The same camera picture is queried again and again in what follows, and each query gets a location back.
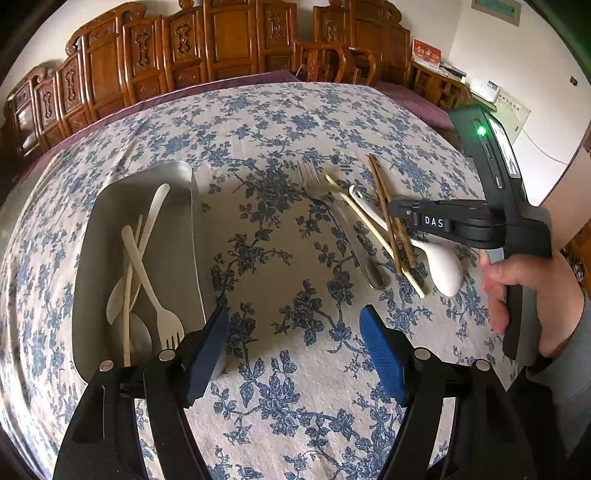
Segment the grey sleeved right forearm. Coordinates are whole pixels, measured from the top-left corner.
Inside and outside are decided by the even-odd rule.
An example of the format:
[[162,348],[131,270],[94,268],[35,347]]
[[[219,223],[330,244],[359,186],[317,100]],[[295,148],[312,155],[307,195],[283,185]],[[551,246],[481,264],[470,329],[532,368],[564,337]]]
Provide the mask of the grey sleeved right forearm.
[[570,457],[590,427],[590,300],[562,353],[531,379],[552,391],[558,430]]

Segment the person's right hand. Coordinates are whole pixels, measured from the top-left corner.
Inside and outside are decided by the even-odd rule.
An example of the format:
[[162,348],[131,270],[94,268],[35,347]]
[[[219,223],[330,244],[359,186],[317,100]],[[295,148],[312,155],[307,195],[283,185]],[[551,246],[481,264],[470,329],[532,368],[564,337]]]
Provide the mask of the person's right hand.
[[479,252],[483,288],[488,296],[490,324],[499,335],[509,326],[507,288],[528,287],[536,292],[541,324],[538,351],[556,357],[576,330],[582,317],[585,296],[568,262],[560,254],[551,259],[523,254],[492,263],[486,251]]

